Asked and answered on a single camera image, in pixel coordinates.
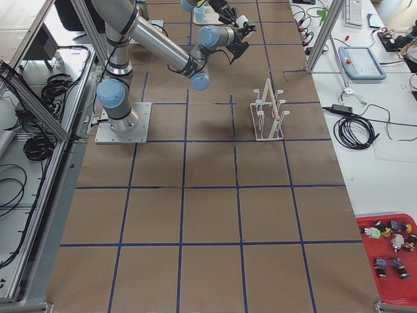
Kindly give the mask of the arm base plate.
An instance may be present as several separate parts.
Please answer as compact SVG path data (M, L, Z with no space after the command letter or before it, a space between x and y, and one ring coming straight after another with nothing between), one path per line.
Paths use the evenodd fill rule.
M146 143L151 117L151 102L133 102L128 117L121 120L108 119L107 112L102 111L98 124L95 143L97 144L128 144Z
M157 30L159 30L159 32L163 33L164 30L164 21L163 20L149 20L149 23L155 27ZM137 44L139 45L139 43L134 40L134 39L130 39L130 44Z

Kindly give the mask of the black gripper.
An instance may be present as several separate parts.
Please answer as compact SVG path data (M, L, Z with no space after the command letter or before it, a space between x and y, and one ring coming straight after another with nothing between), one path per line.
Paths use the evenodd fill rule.
M235 60L240 58L244 52L249 48L250 43L244 42L243 39L248 37L252 32L255 32L255 23L247 21L243 23L241 28L232 27L233 37L230 43L227 44L227 50L233 54L232 60L229 64L232 65Z
M224 5L218 9L219 18L218 20L225 25L234 25L237 20L237 9Z

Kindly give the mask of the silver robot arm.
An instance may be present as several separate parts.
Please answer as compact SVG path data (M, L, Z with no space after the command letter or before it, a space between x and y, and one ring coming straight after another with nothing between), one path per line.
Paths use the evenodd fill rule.
M231 7L225 0L209 0L208 5L217 14L218 21L225 25L237 26L237 9ZM194 10L197 7L203 7L204 4L199 5L198 0L185 0L180 2L182 8L188 12Z
M227 1L210 1L222 24L203 26L197 44L186 51L149 21L145 1L93 1L92 4L104 20L108 46L108 64L96 95L107 115L109 131L123 136L137 128L146 128L149 123L149 118L140 116L136 105L129 100L134 77L131 40L137 43L133 47L135 52L159 58L169 71L188 78L193 89L203 91L210 85L210 56L229 51L238 59L249 47L244 38L255 31L255 24L244 16L237 17L235 8Z

